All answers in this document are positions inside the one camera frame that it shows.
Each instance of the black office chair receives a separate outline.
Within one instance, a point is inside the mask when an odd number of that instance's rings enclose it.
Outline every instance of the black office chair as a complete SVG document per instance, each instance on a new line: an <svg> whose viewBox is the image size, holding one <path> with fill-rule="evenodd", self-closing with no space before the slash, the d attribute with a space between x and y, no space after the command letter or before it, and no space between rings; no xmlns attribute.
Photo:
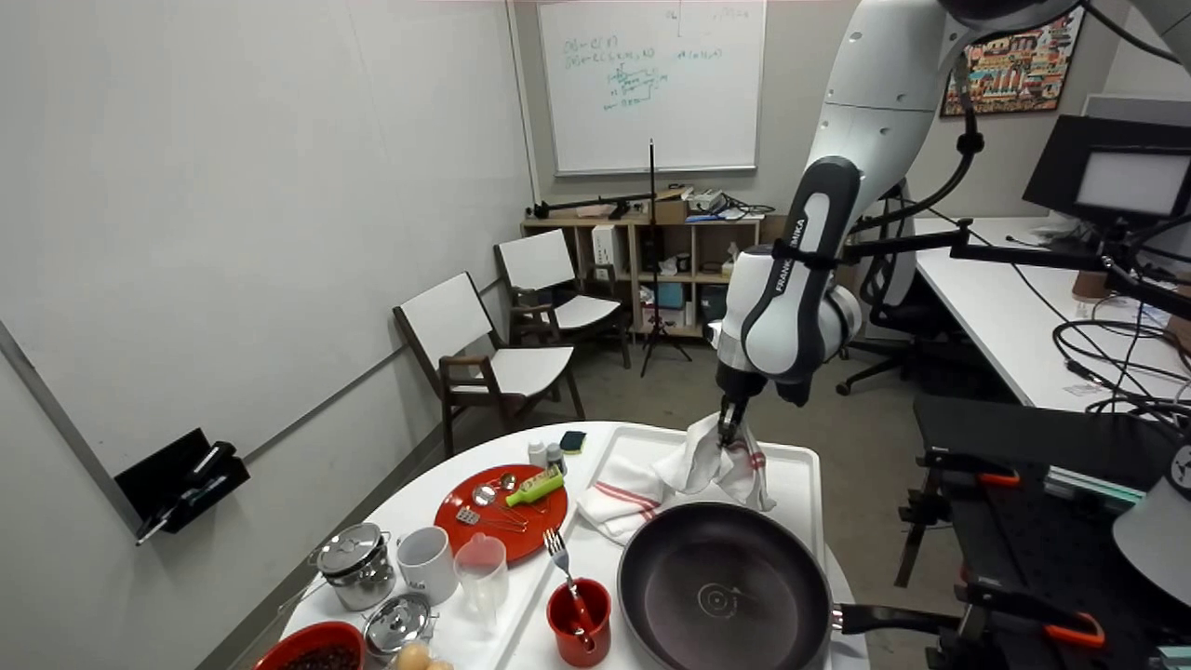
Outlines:
<svg viewBox="0 0 1191 670"><path fill-rule="evenodd" d="M904 209L909 199L900 191L884 197L884 211ZM878 239L900 239L909 221L893 221L883 228ZM939 350L957 353L957 342L962 338L957 321L944 312L944 304L935 297L923 274L913 274L909 290L897 290L897 271L913 265L909 253L875 253L866 259L866 271L858 278L858 302L866 302L866 321L889 331L904 331L909 342L848 342L848 350L878 353L871 369L853 372L832 392L853 393L858 379L871 379L878 372L900 372L909 374L919 362L935 362Z"/></svg>

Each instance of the plastic cup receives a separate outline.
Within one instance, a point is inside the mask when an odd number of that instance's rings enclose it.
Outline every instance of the plastic cup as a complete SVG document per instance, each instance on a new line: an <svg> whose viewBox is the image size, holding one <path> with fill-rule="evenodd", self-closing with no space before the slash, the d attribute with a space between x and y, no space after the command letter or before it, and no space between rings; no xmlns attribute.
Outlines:
<svg viewBox="0 0 1191 670"><path fill-rule="evenodd" d="M610 596L598 580L578 575L579 608L572 604L572 591L560 585L549 591L545 623L559 639L559 656L568 667L594 667L610 649Z"/></svg>
<svg viewBox="0 0 1191 670"><path fill-rule="evenodd" d="M416 528L397 544L397 572L439 608L456 585L451 534L439 524Z"/></svg>
<svg viewBox="0 0 1191 670"><path fill-rule="evenodd" d="M498 610L511 596L505 544L477 532L452 556L460 610L481 634L495 634Z"/></svg>

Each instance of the bowl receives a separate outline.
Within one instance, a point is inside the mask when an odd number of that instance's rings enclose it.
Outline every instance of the bowl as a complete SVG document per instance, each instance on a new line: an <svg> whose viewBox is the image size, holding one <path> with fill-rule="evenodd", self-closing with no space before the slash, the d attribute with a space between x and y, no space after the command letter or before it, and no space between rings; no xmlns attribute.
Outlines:
<svg viewBox="0 0 1191 670"><path fill-rule="evenodd" d="M315 623L269 649L255 670L364 670L364 663L367 649L356 626Z"/></svg>

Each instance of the pan handle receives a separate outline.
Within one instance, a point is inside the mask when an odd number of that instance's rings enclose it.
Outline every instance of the pan handle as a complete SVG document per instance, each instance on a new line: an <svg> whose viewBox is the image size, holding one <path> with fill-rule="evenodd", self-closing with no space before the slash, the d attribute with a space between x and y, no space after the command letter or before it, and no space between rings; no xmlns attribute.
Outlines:
<svg viewBox="0 0 1191 670"><path fill-rule="evenodd" d="M900 610L900 608L832 608L831 626L837 634L866 634L866 629L915 629L915 634L949 634L959 629L959 619L929 615L929 610Z"/></svg>

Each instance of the office chair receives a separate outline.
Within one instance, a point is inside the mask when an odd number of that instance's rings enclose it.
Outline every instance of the office chair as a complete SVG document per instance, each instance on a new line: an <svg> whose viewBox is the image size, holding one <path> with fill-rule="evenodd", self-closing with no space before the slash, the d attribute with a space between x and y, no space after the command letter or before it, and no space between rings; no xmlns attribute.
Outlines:
<svg viewBox="0 0 1191 670"><path fill-rule="evenodd" d="M884 197L884 211L904 209L904 194L893 191ZM884 224L878 239L900 239L909 221ZM878 353L875 364L853 372L848 379L837 384L837 393L853 393L858 379L883 374L883 372L900 372L915 369L919 362L935 362L940 347L957 347L959 328L944 312L944 304L935 297L928 278L913 271L915 255L913 253L875 253L858 274L858 302L866 302L866 322L889 328L909 335L909 342L875 342L858 338L848 342L848 350Z"/></svg>
<svg viewBox="0 0 1191 670"><path fill-rule="evenodd" d="M469 274L451 274L402 302L393 321L444 398L446 457L452 457L452 417L469 405L495 405L505 433L514 433L534 398L565 384L585 422L585 403L568 374L572 347L505 347Z"/></svg>
<svg viewBox="0 0 1191 670"><path fill-rule="evenodd" d="M588 294L578 284L560 232L511 239L495 247L495 265L511 288L511 338L560 338L579 342L593 335L615 335L630 369L630 322L625 302L615 297L615 259L594 255L594 284L601 294Z"/></svg>

